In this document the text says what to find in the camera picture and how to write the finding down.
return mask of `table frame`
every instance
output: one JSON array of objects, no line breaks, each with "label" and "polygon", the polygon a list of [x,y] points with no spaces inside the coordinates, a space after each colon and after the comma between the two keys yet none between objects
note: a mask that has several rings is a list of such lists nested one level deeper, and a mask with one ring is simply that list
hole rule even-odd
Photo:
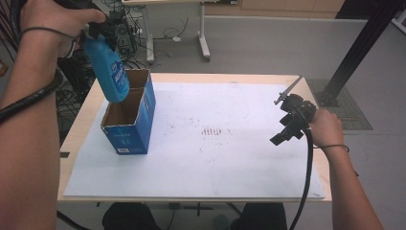
[{"label": "table frame", "polygon": [[147,40],[147,62],[152,64],[155,60],[153,53],[153,36],[149,30],[148,23],[148,12],[146,4],[166,4],[166,3],[184,3],[184,2],[196,2],[200,4],[200,31],[197,32],[197,37],[199,39],[200,47],[202,50],[203,58],[210,61],[210,51],[207,45],[206,36],[204,34],[204,13],[205,13],[205,3],[196,0],[122,0],[124,5],[136,6],[141,10],[141,14],[144,18],[144,28],[146,31]]}]

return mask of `blue cardboard box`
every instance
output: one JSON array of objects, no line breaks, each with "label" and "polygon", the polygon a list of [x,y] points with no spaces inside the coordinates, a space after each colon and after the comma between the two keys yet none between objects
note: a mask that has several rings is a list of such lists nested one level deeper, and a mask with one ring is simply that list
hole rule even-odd
[{"label": "blue cardboard box", "polygon": [[149,70],[127,70],[130,89],[120,103],[106,108],[101,129],[118,154],[147,154],[155,111]]}]

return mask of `white sheet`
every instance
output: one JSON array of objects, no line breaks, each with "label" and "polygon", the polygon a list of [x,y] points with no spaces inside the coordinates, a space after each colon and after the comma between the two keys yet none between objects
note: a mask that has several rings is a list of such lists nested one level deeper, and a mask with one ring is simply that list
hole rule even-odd
[{"label": "white sheet", "polygon": [[[156,110],[146,155],[115,153],[98,112],[66,196],[174,198],[301,197],[306,141],[275,147],[285,115],[283,85],[154,83]],[[308,197],[324,197],[315,168]]]}]

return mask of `table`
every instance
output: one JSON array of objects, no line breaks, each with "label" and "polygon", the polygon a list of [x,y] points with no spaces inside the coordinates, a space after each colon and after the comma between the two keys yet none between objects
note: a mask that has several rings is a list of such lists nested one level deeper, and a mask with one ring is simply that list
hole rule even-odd
[{"label": "table", "polygon": [[153,37],[149,30],[148,24],[148,13],[147,7],[148,4],[174,4],[174,3],[198,3],[200,4],[200,31],[197,33],[199,38],[200,47],[203,53],[203,57],[207,60],[210,60],[209,47],[206,42],[206,36],[204,35],[204,11],[205,4],[201,0],[122,0],[124,5],[128,6],[138,6],[144,18],[144,27],[147,35],[147,62],[152,64],[154,61],[153,54]]},{"label": "table", "polygon": [[[290,85],[298,76],[281,76],[281,75],[222,75],[222,74],[162,74],[152,73],[153,82],[212,82],[212,83],[263,83],[263,84],[284,84]],[[299,84],[293,89],[292,93],[296,93],[304,97],[306,100],[314,102],[312,94],[305,82],[301,80]],[[159,198],[137,198],[137,197],[79,197],[79,196],[65,196],[63,195],[65,188],[71,176],[75,160],[78,156],[79,149],[86,138],[90,126],[98,112],[104,95],[97,81],[93,84],[86,101],[84,102],[77,119],[75,120],[72,128],[61,147],[61,151],[69,152],[67,158],[60,160],[60,180],[58,201],[171,201]],[[325,198],[318,199],[319,201],[331,201],[331,191],[329,188],[329,172],[328,162],[324,154],[319,150],[314,150],[314,165],[319,173],[319,178],[322,183]],[[243,202],[236,198],[235,200],[227,200],[233,202]],[[264,201],[280,201],[279,199],[271,200],[265,199]],[[288,199],[284,201],[298,201],[298,199]]]}]

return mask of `hand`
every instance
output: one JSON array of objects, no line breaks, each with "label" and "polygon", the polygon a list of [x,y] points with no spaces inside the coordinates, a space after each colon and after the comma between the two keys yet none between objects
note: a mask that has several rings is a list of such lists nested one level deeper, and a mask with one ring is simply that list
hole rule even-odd
[{"label": "hand", "polygon": [[[20,28],[21,31],[24,31],[30,27],[47,27],[75,37],[79,35],[85,24],[102,23],[104,20],[104,13],[94,9],[68,10],[53,0],[28,0],[21,11]],[[48,47],[50,49],[58,48],[59,57],[66,55],[67,47],[70,47],[72,42],[68,37],[46,31],[29,31],[24,34],[23,38],[25,36],[29,38],[52,37],[56,47],[53,46],[53,43],[48,43]]]},{"label": "hand", "polygon": [[341,121],[334,113],[323,108],[318,109],[309,125],[314,145],[323,147],[344,144]]}]

